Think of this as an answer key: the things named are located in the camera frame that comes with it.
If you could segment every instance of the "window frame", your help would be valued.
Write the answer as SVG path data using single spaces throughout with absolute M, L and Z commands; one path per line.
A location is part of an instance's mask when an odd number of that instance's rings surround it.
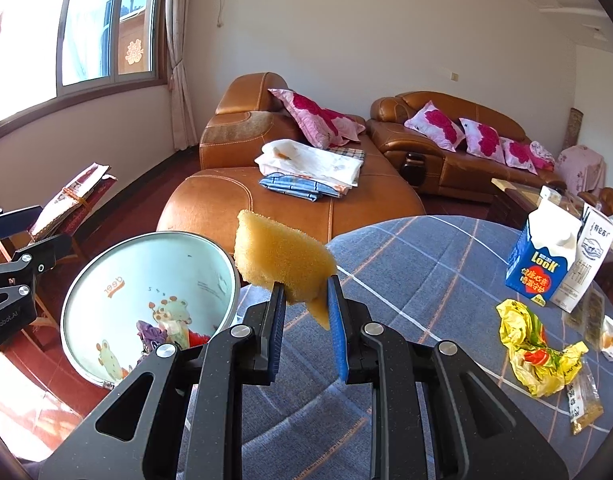
M 57 96 L 26 108 L 0 121 L 0 139 L 25 124 L 59 110 L 112 94 L 160 86 L 168 83 L 168 48 L 166 44 L 166 24 L 164 16 L 165 0 L 153 0 L 150 58 L 152 69 L 149 72 L 119 74 L 118 40 L 120 26 L 120 7 L 122 0 L 113 0 L 110 18 L 109 76 L 62 85 L 62 44 L 66 28 L 66 14 L 70 0 L 62 1 L 58 35 L 56 37 L 56 94 Z M 2 15 L 0 15 L 1 32 Z

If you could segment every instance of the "wall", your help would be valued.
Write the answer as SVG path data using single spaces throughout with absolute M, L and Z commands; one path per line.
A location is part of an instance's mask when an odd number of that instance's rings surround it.
M 436 90 L 509 115 L 558 153 L 575 48 L 526 0 L 191 0 L 185 60 L 200 128 L 238 75 L 273 71 L 321 105 Z M 449 79 L 450 72 L 459 81 Z
M 92 162 L 118 178 L 106 202 L 172 154 L 166 86 L 75 105 L 0 139 L 0 207 L 43 205 Z
M 613 187 L 613 54 L 577 47 L 575 107 L 584 114 L 578 143 L 604 156 L 606 185 Z

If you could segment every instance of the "baseboard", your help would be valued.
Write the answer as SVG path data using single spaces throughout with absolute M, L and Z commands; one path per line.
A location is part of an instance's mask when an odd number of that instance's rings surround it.
M 186 157 L 194 157 L 198 156 L 198 147 L 191 146 L 186 150 L 181 150 L 179 152 L 173 153 L 173 155 L 165 158 L 160 164 L 152 167 L 142 176 L 136 178 L 133 182 L 131 182 L 128 186 L 122 189 L 119 193 L 117 193 L 113 198 L 111 198 L 107 203 L 102 205 L 99 209 L 94 211 L 91 216 L 89 216 L 83 223 L 77 228 L 75 232 L 74 238 L 78 243 L 82 243 L 89 236 L 91 236 L 108 218 L 109 216 L 116 211 L 120 205 L 133 195 L 135 195 L 138 190 L 148 184 L 151 180 L 153 180 L 157 175 L 162 172 L 168 170 L 175 164 L 179 163 L 182 159 Z

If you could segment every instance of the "window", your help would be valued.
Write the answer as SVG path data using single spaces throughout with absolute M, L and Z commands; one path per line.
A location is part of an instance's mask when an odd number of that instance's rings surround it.
M 36 118 L 163 84 L 164 0 L 8 0 L 0 16 L 0 138 Z

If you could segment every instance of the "stack of folded clothes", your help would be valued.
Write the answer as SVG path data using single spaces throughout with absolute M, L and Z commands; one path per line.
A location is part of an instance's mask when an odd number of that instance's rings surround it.
M 262 186 L 314 202 L 322 196 L 339 198 L 357 186 L 364 152 L 353 148 L 320 150 L 282 139 L 265 144 L 255 162 L 265 175 Z

